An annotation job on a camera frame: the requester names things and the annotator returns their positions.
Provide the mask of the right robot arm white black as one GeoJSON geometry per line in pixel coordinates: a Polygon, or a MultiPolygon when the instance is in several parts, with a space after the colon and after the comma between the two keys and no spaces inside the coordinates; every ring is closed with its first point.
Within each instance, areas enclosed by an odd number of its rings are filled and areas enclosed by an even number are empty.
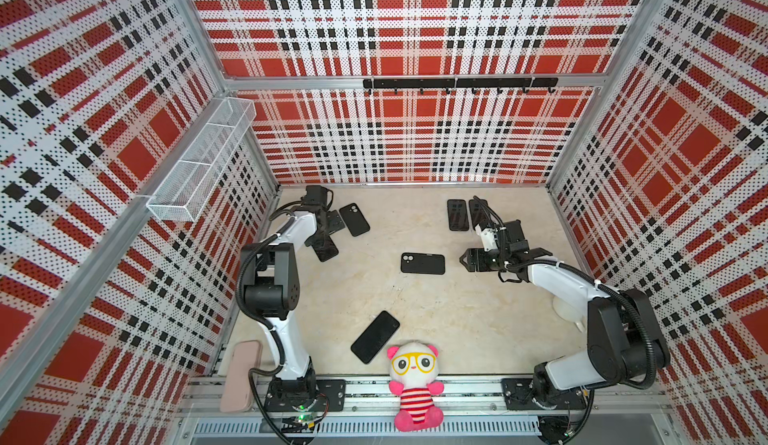
{"type": "Polygon", "coordinates": [[[509,258],[502,258],[499,251],[469,248],[459,263],[469,272],[507,273],[512,283],[542,288],[586,322],[583,351],[535,368],[533,386],[541,396],[617,384],[645,390],[670,363],[649,297],[636,288],[618,291],[542,248],[515,252],[509,258]]]}

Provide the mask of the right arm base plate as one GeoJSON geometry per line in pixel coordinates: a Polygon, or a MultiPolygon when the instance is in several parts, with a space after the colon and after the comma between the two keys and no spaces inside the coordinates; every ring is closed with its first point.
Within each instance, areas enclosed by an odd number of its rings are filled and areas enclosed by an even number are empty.
{"type": "Polygon", "coordinates": [[[506,408],[510,411],[582,411],[587,405],[580,389],[558,390],[538,377],[504,378],[501,387],[506,408]]]}

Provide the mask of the white-edged phone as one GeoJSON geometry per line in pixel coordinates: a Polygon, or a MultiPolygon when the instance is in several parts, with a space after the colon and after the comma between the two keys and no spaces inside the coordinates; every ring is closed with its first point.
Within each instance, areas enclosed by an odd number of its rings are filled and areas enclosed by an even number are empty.
{"type": "Polygon", "coordinates": [[[483,230],[489,226],[489,218],[486,212],[487,201],[485,199],[472,198],[468,201],[471,226],[473,229],[483,230]]]}

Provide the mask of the phone with plaid reflection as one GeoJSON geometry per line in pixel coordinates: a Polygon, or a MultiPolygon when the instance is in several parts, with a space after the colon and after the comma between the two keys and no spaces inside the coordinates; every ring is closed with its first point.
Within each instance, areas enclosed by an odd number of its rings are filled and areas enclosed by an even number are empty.
{"type": "Polygon", "coordinates": [[[311,247],[321,263],[327,262],[339,255],[339,250],[330,237],[316,239],[312,242],[311,247]]]}

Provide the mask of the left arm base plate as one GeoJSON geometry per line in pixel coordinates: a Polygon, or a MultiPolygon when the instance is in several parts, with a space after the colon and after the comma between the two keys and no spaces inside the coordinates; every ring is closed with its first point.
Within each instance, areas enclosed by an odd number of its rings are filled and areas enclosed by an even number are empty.
{"type": "Polygon", "coordinates": [[[269,384],[264,407],[268,412],[342,411],[346,384],[343,379],[275,378],[269,384]]]}

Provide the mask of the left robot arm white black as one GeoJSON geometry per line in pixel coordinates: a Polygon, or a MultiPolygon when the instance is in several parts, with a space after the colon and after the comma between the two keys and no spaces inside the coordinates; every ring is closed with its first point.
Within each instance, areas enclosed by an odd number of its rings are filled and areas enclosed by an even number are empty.
{"type": "Polygon", "coordinates": [[[270,218],[280,216],[286,220],[273,233],[242,248],[235,301],[264,330],[274,361],[271,369],[257,373],[285,392],[310,393],[316,389],[316,373],[294,318],[301,295],[296,250],[305,243],[329,241],[328,211],[296,206],[270,218]]]}

